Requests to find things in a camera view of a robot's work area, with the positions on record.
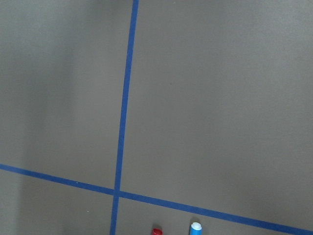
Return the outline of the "red white marker pen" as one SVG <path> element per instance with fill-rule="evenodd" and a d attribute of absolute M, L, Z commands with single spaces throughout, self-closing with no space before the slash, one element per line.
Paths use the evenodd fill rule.
<path fill-rule="evenodd" d="M 151 235 L 163 235 L 163 231 L 158 228 L 152 228 Z"/>

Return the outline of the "blue marker pen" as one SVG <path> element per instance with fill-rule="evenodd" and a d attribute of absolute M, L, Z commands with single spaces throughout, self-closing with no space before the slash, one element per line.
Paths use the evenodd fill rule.
<path fill-rule="evenodd" d="M 190 225 L 189 235 L 201 235 L 202 234 L 202 226 L 199 222 L 193 222 Z"/>

